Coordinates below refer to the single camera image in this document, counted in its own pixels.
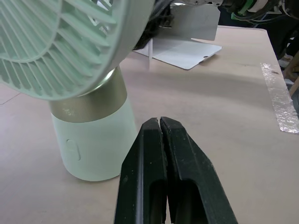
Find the black cable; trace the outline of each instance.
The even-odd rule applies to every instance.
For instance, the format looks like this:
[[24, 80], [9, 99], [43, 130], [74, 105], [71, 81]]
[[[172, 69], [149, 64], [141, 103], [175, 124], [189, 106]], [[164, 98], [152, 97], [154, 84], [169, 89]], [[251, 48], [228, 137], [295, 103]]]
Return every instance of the black cable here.
[[159, 1], [159, 5], [155, 6], [154, 10], [153, 10], [153, 15], [149, 18], [149, 20], [154, 20], [156, 18], [158, 18], [160, 16], [160, 14], [173, 2], [174, 0], [161, 0]]
[[248, 13], [248, 15], [242, 16], [238, 15], [238, 13], [235, 13], [235, 18], [237, 18], [240, 21], [250, 21], [255, 20], [260, 16], [265, 15], [267, 12], [271, 11], [276, 5], [278, 5], [280, 0], [269, 0], [267, 4], [256, 13]]
[[274, 18], [267, 19], [267, 20], [249, 20], [248, 22], [260, 25], [260, 24], [267, 24], [267, 23], [283, 20], [286, 17], [288, 17], [288, 16], [287, 15], [279, 15], [279, 16], [276, 16]]

